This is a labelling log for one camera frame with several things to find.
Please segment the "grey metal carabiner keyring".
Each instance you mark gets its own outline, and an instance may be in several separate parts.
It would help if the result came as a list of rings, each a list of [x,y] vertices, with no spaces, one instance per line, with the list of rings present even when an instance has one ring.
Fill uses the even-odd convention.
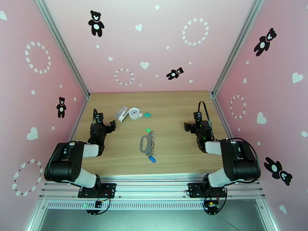
[[[141,137],[139,148],[146,156],[151,154],[152,140],[151,135],[147,134]]]

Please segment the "clear plastic box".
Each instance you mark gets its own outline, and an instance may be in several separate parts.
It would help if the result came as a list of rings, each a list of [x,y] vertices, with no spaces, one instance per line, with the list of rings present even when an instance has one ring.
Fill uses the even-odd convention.
[[[114,117],[116,118],[116,119],[118,119],[120,116],[121,116],[121,114],[124,112],[124,111],[126,111],[126,110],[128,110],[128,107],[127,106],[122,106],[118,111],[117,111],[117,113],[114,115]]]

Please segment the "white alarm clock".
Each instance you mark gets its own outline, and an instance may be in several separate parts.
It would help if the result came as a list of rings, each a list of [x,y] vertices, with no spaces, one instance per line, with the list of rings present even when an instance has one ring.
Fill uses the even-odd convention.
[[[132,107],[128,110],[128,114],[129,114],[130,119],[136,120],[143,116],[143,111],[137,107]]]

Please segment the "grey metal panel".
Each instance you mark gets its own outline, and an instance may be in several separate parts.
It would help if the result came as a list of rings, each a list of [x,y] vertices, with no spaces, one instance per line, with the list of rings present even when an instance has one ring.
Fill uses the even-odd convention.
[[[89,216],[81,210],[48,209],[38,231],[267,231],[254,217],[207,216],[192,211],[108,211]]]

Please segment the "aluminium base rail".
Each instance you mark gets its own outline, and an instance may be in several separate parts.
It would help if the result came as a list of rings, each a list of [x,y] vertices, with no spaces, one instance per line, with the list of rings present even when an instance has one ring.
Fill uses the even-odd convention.
[[[103,183],[115,183],[114,200],[188,200],[188,183],[201,182],[203,173],[101,176]],[[264,199],[259,184],[237,183],[227,187],[229,199]],[[79,188],[67,183],[45,182],[39,199],[77,200]]]

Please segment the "aluminium corner post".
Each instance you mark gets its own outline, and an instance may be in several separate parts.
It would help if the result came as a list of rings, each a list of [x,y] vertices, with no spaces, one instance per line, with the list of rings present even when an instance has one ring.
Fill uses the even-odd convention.
[[[61,36],[61,33],[58,29],[58,27],[56,26],[56,23],[51,15],[51,12],[45,2],[45,0],[34,0],[39,11],[41,12],[41,15],[43,16],[51,34],[53,35],[60,51],[62,52],[67,64],[69,65],[75,79],[77,80],[77,82],[79,83],[80,87],[82,88],[85,96],[86,96],[86,99],[89,99],[90,97],[90,93],[80,75],[80,72]]]
[[[227,58],[227,61],[216,81],[216,84],[214,85],[212,91],[211,91],[211,97],[213,99],[215,99],[218,95],[218,92],[229,72],[229,70],[232,67],[232,64],[234,63],[238,53],[240,52],[240,49],[243,45],[243,43],[245,42],[245,39],[247,37],[247,35],[249,34],[249,31],[260,11],[260,9],[262,8],[262,5],[264,3],[265,0],[254,0],[251,8],[247,14],[247,17],[244,21],[244,24],[239,32],[239,35],[234,43],[234,46],[229,54],[229,57]]]

